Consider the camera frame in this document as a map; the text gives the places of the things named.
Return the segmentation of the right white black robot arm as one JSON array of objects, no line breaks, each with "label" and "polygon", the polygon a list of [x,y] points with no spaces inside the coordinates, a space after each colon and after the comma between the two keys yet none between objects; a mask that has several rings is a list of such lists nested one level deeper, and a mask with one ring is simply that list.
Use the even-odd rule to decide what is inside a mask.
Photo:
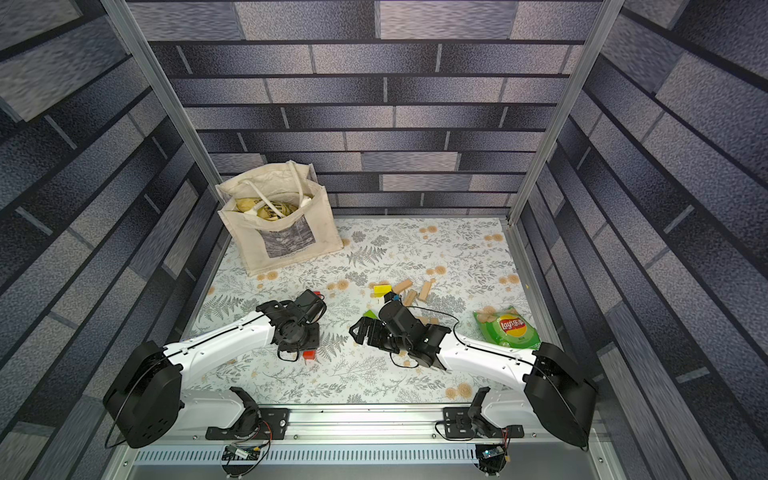
[{"label": "right white black robot arm", "polygon": [[466,414],[446,418],[450,439],[511,438],[513,427],[533,422],[566,444],[588,447],[598,389],[555,344],[512,349],[470,339],[453,327],[423,323],[396,299],[376,314],[365,313],[349,333],[359,345],[406,352],[420,367],[468,373],[504,386],[502,392],[478,389]]}]

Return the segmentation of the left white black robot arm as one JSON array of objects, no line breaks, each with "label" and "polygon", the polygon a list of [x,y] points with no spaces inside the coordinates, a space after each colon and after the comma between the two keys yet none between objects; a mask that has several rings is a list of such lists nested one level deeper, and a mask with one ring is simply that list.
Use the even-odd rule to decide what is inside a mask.
[{"label": "left white black robot arm", "polygon": [[208,440],[247,440],[264,430],[260,407],[243,388],[194,392],[191,385],[229,360],[257,349],[299,358],[319,346],[327,306],[306,290],[294,300],[271,300],[241,319],[188,340],[137,346],[103,398],[117,442],[133,449],[166,434],[204,434]]}]

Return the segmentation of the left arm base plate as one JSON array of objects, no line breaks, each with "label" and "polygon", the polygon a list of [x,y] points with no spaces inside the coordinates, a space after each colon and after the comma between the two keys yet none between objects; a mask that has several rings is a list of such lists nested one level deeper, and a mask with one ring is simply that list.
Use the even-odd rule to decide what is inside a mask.
[{"label": "left arm base plate", "polygon": [[209,427],[206,440],[283,440],[291,410],[288,408],[247,408],[228,428]]}]

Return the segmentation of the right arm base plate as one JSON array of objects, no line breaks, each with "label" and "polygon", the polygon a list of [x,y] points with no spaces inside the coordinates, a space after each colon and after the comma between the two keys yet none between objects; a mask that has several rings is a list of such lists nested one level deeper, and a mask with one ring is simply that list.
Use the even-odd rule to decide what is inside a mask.
[{"label": "right arm base plate", "polygon": [[435,430],[439,436],[449,441],[483,438],[502,440],[525,436],[522,425],[495,427],[479,413],[471,413],[469,407],[445,407],[442,415],[442,419],[435,424]]}]

